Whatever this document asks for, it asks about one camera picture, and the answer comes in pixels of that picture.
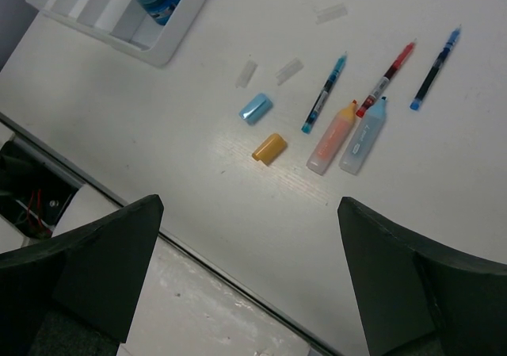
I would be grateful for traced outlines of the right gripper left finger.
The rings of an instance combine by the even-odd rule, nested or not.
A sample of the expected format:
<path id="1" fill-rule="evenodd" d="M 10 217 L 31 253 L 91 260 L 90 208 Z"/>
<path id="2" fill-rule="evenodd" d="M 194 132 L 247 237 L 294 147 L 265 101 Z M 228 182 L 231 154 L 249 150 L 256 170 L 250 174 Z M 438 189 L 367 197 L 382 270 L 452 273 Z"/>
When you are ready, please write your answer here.
<path id="1" fill-rule="evenodd" d="M 115 355 L 125 343 L 164 206 L 146 196 L 1 255 L 3 355 Z"/>

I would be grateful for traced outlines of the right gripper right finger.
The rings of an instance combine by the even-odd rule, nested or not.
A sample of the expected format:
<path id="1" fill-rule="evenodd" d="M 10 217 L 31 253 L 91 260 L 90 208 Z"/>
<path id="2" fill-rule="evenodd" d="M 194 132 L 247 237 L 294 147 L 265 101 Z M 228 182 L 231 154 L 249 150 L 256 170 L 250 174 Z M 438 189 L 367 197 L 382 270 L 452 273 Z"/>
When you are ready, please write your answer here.
<path id="1" fill-rule="evenodd" d="M 504 355 L 506 266 L 411 231 L 351 198 L 337 209 L 371 355 Z"/>

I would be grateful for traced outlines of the dark blue pen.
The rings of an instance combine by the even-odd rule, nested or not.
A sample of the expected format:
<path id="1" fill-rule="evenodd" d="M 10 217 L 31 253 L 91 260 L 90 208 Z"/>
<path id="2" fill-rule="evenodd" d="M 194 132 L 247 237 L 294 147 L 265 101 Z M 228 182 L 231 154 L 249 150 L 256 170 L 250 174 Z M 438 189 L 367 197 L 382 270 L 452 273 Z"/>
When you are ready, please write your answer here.
<path id="1" fill-rule="evenodd" d="M 418 111 L 421 108 L 426 95 L 428 94 L 431 86 L 435 82 L 436 77 L 440 73 L 447 58 L 449 57 L 450 53 L 452 52 L 452 49 L 455 47 L 455 45 L 460 37 L 461 30 L 462 30 L 462 27 L 458 26 L 457 28 L 455 28 L 451 32 L 445 45 L 443 46 L 439 55 L 437 56 L 437 58 L 433 62 L 433 65 L 431 66 L 429 73 L 426 75 L 423 83 L 421 84 L 421 87 L 417 91 L 413 101 L 410 103 L 410 109 L 412 109 L 414 111 Z"/>

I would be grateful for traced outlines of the teal pen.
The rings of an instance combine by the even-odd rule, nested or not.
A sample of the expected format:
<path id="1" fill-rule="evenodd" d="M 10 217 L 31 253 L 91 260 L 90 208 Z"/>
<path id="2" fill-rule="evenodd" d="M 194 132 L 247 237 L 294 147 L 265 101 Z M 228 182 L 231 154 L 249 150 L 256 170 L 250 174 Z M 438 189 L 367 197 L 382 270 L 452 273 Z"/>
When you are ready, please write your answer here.
<path id="1" fill-rule="evenodd" d="M 338 78 L 340 77 L 340 74 L 342 73 L 346 65 L 347 59 L 348 53 L 345 52 L 334 65 L 333 70 L 329 74 L 306 120 L 303 123 L 303 126 L 301 128 L 303 133 L 309 134 L 311 132 L 314 123 L 318 119 L 324 105 L 326 104 L 327 98 L 329 97 L 331 90 L 334 88 L 334 85 L 336 84 Z"/>

